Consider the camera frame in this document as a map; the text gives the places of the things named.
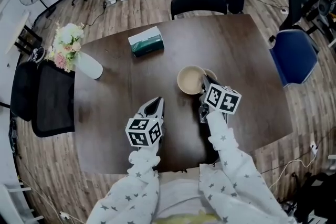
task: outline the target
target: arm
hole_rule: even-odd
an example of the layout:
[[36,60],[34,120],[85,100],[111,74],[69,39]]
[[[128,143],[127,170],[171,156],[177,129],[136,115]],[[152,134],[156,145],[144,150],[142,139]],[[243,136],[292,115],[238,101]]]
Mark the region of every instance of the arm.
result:
[[256,170],[252,158],[238,149],[233,129],[219,112],[207,116],[209,141],[220,156],[218,168],[200,165],[199,188],[228,223],[294,223]]
[[153,170],[160,162],[158,143],[133,151],[128,175],[116,182],[93,208],[87,224],[149,224],[159,197],[159,179]]

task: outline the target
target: tissue box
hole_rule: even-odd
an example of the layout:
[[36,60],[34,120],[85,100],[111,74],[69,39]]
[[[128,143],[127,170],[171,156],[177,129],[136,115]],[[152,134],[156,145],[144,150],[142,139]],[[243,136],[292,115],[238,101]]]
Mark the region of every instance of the tissue box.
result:
[[128,40],[135,57],[140,57],[155,50],[164,49],[161,33],[156,26],[129,37]]

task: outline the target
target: beige cup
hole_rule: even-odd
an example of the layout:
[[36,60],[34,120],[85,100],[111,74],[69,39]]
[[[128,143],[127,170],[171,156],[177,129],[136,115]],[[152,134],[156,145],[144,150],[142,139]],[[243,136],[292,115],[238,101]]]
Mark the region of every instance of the beige cup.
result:
[[203,68],[205,74],[207,74],[210,78],[217,80],[217,76],[210,69]]
[[187,66],[177,75],[177,85],[187,94],[198,94],[202,91],[202,75],[205,71],[198,66]]

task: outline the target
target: dark wooden tabletop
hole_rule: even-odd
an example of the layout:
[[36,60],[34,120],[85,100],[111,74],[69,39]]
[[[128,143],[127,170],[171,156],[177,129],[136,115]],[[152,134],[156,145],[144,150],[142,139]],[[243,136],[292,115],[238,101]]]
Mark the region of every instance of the dark wooden tabletop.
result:
[[[133,57],[128,37],[158,26],[164,50]],[[228,116],[245,152],[292,132],[285,92],[256,24],[249,15],[178,19],[139,27],[83,46],[104,67],[98,80],[81,71],[75,78],[75,141],[80,167],[92,173],[124,174],[131,167],[125,126],[138,108],[155,97],[165,100],[165,137],[159,172],[212,163],[218,155],[209,129],[198,123],[198,95],[177,86],[188,65],[211,69],[218,82],[241,95],[236,114]]]

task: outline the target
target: wooden floor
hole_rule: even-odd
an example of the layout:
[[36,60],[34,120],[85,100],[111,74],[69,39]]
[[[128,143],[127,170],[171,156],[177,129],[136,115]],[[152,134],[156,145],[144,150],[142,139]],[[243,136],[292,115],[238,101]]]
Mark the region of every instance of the wooden floor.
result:
[[[130,29],[137,26],[170,20],[171,0],[128,0],[118,1],[108,7],[93,26],[86,26],[83,43]],[[261,0],[273,5],[288,5],[287,0]],[[43,37],[44,45],[53,41],[56,22],[92,23],[102,12],[102,0],[65,0],[57,5],[49,19],[41,18],[35,30]],[[251,14],[262,35],[267,40],[275,34],[285,18],[279,8],[265,5],[257,0],[246,0],[244,13]],[[190,13],[179,17],[202,14]],[[302,22],[303,28],[308,25]],[[319,172],[327,164],[327,155],[336,154],[334,129],[336,119],[336,63],[335,53],[327,48],[325,38],[316,32],[312,35],[320,47],[319,63],[303,85],[285,88],[292,118],[293,133],[264,148],[251,152],[255,164],[268,186],[279,177],[288,161],[298,158],[309,150],[310,140],[322,141],[313,164],[305,169],[298,162],[290,164],[280,182],[272,188],[280,200],[290,197],[295,187],[292,172],[303,179],[307,171]],[[122,175],[88,174],[80,171],[72,133],[38,138],[32,132],[30,123],[18,119],[18,171],[22,179],[40,193],[48,195],[57,211],[65,211],[86,221],[94,204],[102,198]],[[312,158],[306,154],[302,160],[307,164]],[[47,223],[57,223],[57,216],[51,207],[35,192],[28,198],[35,210],[44,215]]]

